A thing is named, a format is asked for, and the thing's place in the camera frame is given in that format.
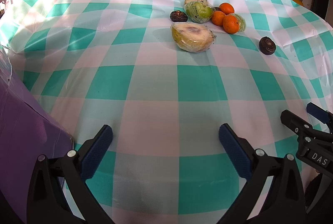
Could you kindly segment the green fruit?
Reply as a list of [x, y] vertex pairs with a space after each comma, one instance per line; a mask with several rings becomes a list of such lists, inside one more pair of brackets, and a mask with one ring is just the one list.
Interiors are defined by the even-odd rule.
[[239, 24], [239, 32], [243, 32], [246, 28], [247, 28], [247, 24], [245, 19], [237, 14], [237, 13], [230, 13], [230, 15], [234, 16], [237, 20], [238, 20], [238, 24]]

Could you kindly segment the orange tangerine front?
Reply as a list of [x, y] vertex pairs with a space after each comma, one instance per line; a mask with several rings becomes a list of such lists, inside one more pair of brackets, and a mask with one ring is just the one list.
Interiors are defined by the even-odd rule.
[[223, 18], [222, 27], [226, 33], [235, 34], [239, 31], [239, 21], [235, 16], [228, 14]]

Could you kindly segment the orange tangerine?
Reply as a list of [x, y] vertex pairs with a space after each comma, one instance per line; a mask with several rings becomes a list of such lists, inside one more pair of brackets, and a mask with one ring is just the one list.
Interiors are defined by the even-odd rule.
[[222, 3], [222, 4], [219, 5], [219, 8], [226, 15], [235, 12], [234, 7], [229, 3]]
[[211, 18], [211, 22], [216, 26], [222, 26], [225, 16], [226, 14], [224, 14], [224, 12], [222, 11], [214, 11]]
[[228, 14], [223, 18], [222, 27], [226, 33], [235, 34], [239, 31], [239, 21], [235, 16]]

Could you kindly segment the large pear half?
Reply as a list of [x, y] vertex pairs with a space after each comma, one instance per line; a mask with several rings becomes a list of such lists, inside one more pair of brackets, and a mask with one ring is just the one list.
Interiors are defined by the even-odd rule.
[[187, 52], [207, 51], [215, 41], [215, 34], [204, 24], [175, 22], [170, 27], [171, 36], [177, 46]]

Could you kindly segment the green kiwi half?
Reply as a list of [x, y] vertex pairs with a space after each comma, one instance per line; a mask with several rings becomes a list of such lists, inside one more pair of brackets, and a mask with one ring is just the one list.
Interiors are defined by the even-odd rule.
[[190, 1], [183, 8], [189, 18], [199, 24], [208, 22], [214, 12], [214, 9], [210, 5], [202, 1]]

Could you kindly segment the orange tangerine back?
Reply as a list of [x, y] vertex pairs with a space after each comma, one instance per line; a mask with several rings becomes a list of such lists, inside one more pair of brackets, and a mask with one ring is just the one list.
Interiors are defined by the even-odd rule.
[[219, 8], [226, 15], [235, 12], [234, 7], [229, 3], [222, 3], [222, 4], [219, 5]]

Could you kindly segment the small pear half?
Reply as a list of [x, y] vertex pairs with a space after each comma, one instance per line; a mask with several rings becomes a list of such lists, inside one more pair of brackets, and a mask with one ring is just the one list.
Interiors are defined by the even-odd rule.
[[207, 0], [185, 0], [184, 5], [186, 5], [187, 3], [190, 3], [192, 1], [199, 1], [201, 3], [204, 3], [205, 5], [209, 5], [209, 2]]

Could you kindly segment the purple cardboard box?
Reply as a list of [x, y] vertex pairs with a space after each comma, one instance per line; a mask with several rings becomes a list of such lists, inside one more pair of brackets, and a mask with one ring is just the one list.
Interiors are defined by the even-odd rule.
[[62, 157], [72, 138], [46, 113], [1, 50], [1, 192], [26, 221], [28, 188], [37, 157]]

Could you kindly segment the teal checkered tablecloth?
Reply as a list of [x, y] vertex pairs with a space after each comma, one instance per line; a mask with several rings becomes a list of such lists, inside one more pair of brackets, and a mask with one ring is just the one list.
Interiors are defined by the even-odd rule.
[[[223, 123], [267, 154], [297, 150], [280, 114], [315, 129], [332, 110], [332, 27], [292, 0], [229, 3], [247, 24], [204, 52], [180, 49], [172, 11], [185, 0], [19, 0], [1, 18], [16, 74], [81, 145], [105, 124], [113, 141], [87, 184], [116, 223], [216, 223], [245, 181], [219, 143]], [[265, 55], [267, 36], [276, 51]]]

